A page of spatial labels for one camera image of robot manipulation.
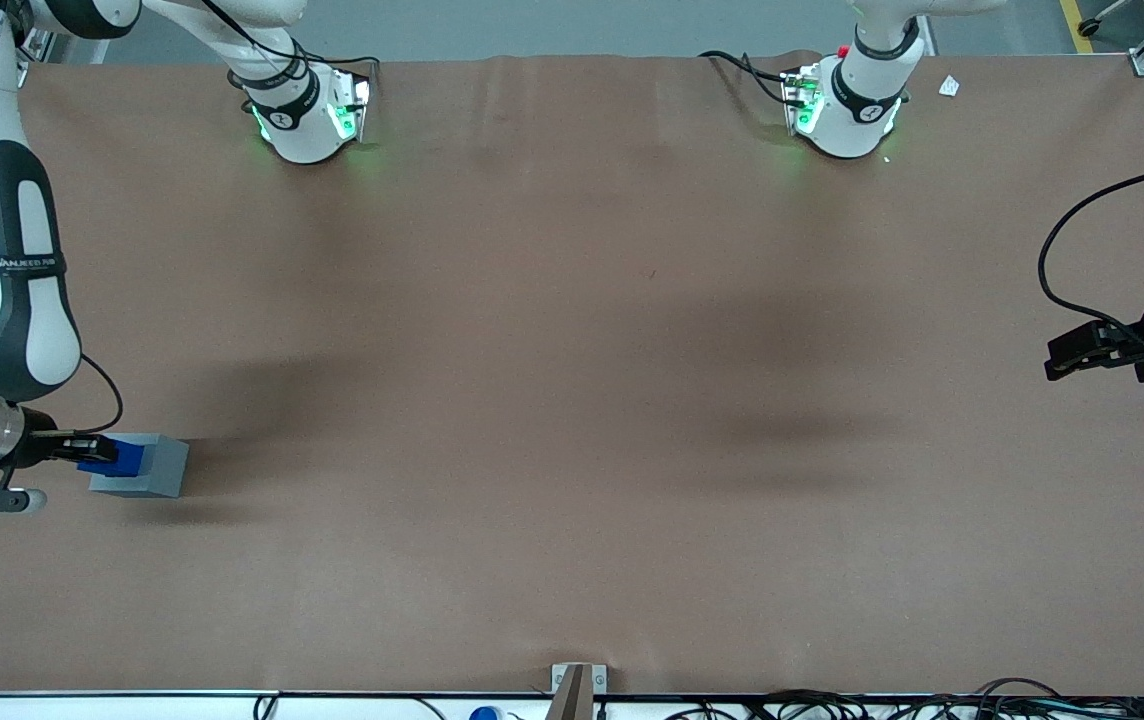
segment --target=green led light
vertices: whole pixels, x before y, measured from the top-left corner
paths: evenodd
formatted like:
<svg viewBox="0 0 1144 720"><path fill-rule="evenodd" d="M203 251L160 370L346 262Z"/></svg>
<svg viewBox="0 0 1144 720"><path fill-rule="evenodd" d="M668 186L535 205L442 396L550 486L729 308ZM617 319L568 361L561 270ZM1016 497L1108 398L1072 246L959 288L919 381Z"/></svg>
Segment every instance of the green led light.
<svg viewBox="0 0 1144 720"><path fill-rule="evenodd" d="M328 105L328 110L331 110L331 117L333 117L333 124L335 124L336 126L336 135L339 135L342 140L349 140L353 137L353 135L356 135L356 130L353 130L352 111L349 111L349 109L344 106L335 108L333 105Z"/></svg>
<svg viewBox="0 0 1144 720"><path fill-rule="evenodd" d="M265 142L272 142L270 140L270 130L265 129L265 120L261 119L261 113L257 111L256 105L252 106L252 117L256 118L256 125L261 128L261 137L265 139Z"/></svg>

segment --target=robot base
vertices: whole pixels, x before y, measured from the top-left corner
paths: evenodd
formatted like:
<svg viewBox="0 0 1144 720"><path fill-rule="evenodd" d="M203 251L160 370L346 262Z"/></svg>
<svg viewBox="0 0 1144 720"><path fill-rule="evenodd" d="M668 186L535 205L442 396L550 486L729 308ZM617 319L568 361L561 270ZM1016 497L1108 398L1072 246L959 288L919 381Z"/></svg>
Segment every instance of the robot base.
<svg viewBox="0 0 1144 720"><path fill-rule="evenodd" d="M349 142L362 142L363 124L367 119L372 81L328 65L312 64L328 89L315 106L289 127L292 118L271 111L265 117L255 105L252 114L261 128L261 137L275 147L280 158L297 165L329 159Z"/></svg>
<svg viewBox="0 0 1144 720"><path fill-rule="evenodd" d="M805 65L796 74L781 78L782 96L799 100L802 108L786 106L786 126L791 135L800 135L816 149L834 158L852 159L869 155L887 133L892 132L901 101L887 111L877 122L857 122L852 111L834 98L831 78L840 63L837 55L829 55L813 65Z"/></svg>

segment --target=black cable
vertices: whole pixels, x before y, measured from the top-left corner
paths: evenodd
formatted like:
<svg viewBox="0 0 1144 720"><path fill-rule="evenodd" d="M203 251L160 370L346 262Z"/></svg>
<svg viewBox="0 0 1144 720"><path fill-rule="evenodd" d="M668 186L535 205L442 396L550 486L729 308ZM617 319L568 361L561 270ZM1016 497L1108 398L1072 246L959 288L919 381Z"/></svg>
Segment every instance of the black cable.
<svg viewBox="0 0 1144 720"><path fill-rule="evenodd" d="M772 88L768 87L768 85L763 82L764 79L770 79L770 81L780 82L781 74L769 73L766 70L761 70L758 68L755 68L754 63L750 63L750 55L747 53L742 54L740 60L733 58L732 55L729 55L723 50L706 50L705 53L701 53L700 55L697 56L699 56L699 58L726 60L728 63L731 63L733 65L733 68L737 68L738 70L741 70L742 73L749 74L750 78L754 78L754 82L760 87L761 90L764 92L764 95L768 95L769 97L772 97L772 100L781 102L782 105L787 105L791 108L802 108L804 105L804 102L801 102L799 100L787 100L786 97L782 97L781 95L777 94L777 92L773 92Z"/></svg>
<svg viewBox="0 0 1144 720"><path fill-rule="evenodd" d="M723 50L706 50L705 53L697 55L697 57L726 60L728 63L732 63L737 68L740 68L741 72L754 73L763 79L774 79L774 81L778 82L781 81L781 77L779 74L769 73L766 70L760 70L758 68L752 65L749 53L742 53L740 58L737 58L731 54L724 53Z"/></svg>
<svg viewBox="0 0 1144 720"><path fill-rule="evenodd" d="M435 713L436 715L438 715L438 717L439 717L439 720L448 720L447 715L444 715L444 714L443 714L443 711L440 711L440 710L439 710L438 707L436 707L436 706L432 706L432 705L430 705L430 702L429 702L429 701L426 701L426 698L421 698L421 697L415 697L415 698L412 698L412 699L413 699L413 701L416 701L416 702L420 702L420 703L421 703L421 705L424 705L424 706L429 707L429 709L430 709L430 712L434 712L434 713Z"/></svg>
<svg viewBox="0 0 1144 720"><path fill-rule="evenodd" d="M114 419L110 420L109 424L97 425L95 428L74 430L74 434L88 434L88 436L90 436L92 434L102 433L116 427L116 425L119 424L119 420L124 419L124 394L119 391L119 386L114 382L114 378L111 378L110 373L106 373L105 369L102 367L95 359L88 357L87 354L80 355L79 357L82 357L84 363L92 365L93 370L96 370L97 374L101 375L101 379L104 379L105 385L110 387L110 391L114 394Z"/></svg>
<svg viewBox="0 0 1144 720"><path fill-rule="evenodd" d="M704 714L706 717L712 717L712 715L722 717L723 720L741 720L740 717L732 715L731 712L728 712L725 710L718 710L718 707L709 705L702 705L700 707L693 707L692 710L676 712L676 714L667 717L667 719L665 720L686 720L688 715L692 715L694 712L699 712L699 714Z"/></svg>
<svg viewBox="0 0 1144 720"><path fill-rule="evenodd" d="M238 35L243 38L243 40L247 40L253 46L260 47L261 50L265 50L271 55L278 55L279 58L308 60L308 61L315 61L315 63L328 63L329 65L337 65L344 63L371 63L372 65L374 65L374 68L380 68L381 60L378 60L376 56L374 55L360 55L358 56L358 58L324 58L324 56L321 55L317 55L315 53L310 53L307 50L302 50L301 53L283 53L276 50L273 47L261 43L260 41L256 40L255 37L248 35L248 31L246 31L246 29L243 29L243 26L240 26L238 19L230 17L230 14L221 9L219 5L214 3L214 1L200 0L200 3L206 5L207 9L210 10L212 14L216 15L216 17L221 19L221 22L225 23L227 27L230 27L235 32L237 32Z"/></svg>
<svg viewBox="0 0 1144 720"><path fill-rule="evenodd" d="M270 720L276 707L279 707L279 696L276 694L257 697L256 702L252 703L252 720Z"/></svg>
<svg viewBox="0 0 1144 720"><path fill-rule="evenodd" d="M1139 334L1136 334L1133 331L1133 329L1129 329L1128 325L1123 324L1120 319L1113 318L1112 315L1106 315L1105 312L1102 312L1102 310L1093 309L1093 307L1088 307L1087 304L1077 304L1077 302L1070 302L1068 300L1062 299L1062 296L1058 296L1057 293L1052 292L1052 286L1049 286L1048 284L1047 259L1048 259L1048 252L1052 250L1052 243L1056 242L1058 234L1060 234L1060 229L1065 228L1065 224L1068 223L1072 217L1078 215L1080 209L1087 208L1088 205L1093 205L1094 201L1101 200L1102 197L1104 196L1111 195L1113 192L1119 192L1120 190L1125 190L1126 188L1143 182L1144 182L1144 173L1135 177L1126 179L1125 181L1121 182L1115 182L1111 187L1102 188L1102 190L1098 190L1097 192L1093 192L1093 195L1085 197L1082 200L1075 204L1074 208L1067 211L1065 215L1060 215L1060 220L1057 220L1056 224L1052 226L1052 231L1048 234L1047 240L1043 240L1043 247L1039 251L1039 264L1038 264L1039 287L1042 288L1043 295L1047 296L1048 300L1051 300L1052 302L1059 304L1060 307L1065 307L1066 310L1081 312L1083 315L1088 315L1089 318L1097 318L1098 321L1110 323L1111 325L1113 325L1113 329L1119 331L1121 334L1125 334L1125 337L1128 337L1128 340L1134 341L1136 345L1142 347L1144 347L1144 338L1139 337ZM1014 682L1020 681L1019 678L1011 680L1014 680Z"/></svg>

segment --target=blue block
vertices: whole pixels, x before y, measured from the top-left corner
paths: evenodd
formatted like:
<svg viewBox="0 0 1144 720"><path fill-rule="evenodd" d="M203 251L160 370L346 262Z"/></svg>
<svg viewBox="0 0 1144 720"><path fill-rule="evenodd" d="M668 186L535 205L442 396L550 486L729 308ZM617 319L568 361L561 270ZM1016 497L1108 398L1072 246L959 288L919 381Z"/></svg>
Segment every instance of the blue block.
<svg viewBox="0 0 1144 720"><path fill-rule="evenodd" d="M146 449L128 442L116 440L110 442L114 443L116 450L119 451L119 459L113 462L84 460L79 462L80 473L105 475L108 478L136 478L141 474L141 461L146 457Z"/></svg>
<svg viewBox="0 0 1144 720"><path fill-rule="evenodd" d="M189 445L160 434L106 433L120 448L142 448L141 466L137 474L125 477L100 474L92 466L89 491L116 497L180 497L180 482L185 473Z"/></svg>

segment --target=gray box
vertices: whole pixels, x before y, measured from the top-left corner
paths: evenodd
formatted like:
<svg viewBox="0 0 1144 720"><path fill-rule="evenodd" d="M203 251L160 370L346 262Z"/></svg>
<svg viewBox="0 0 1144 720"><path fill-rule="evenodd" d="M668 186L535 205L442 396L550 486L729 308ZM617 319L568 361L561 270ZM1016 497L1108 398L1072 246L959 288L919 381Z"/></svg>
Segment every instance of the gray box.
<svg viewBox="0 0 1144 720"><path fill-rule="evenodd" d="M105 437L146 449L141 457L141 474L134 478L92 475L89 491L114 497L180 497L189 445L152 433L105 433Z"/></svg>

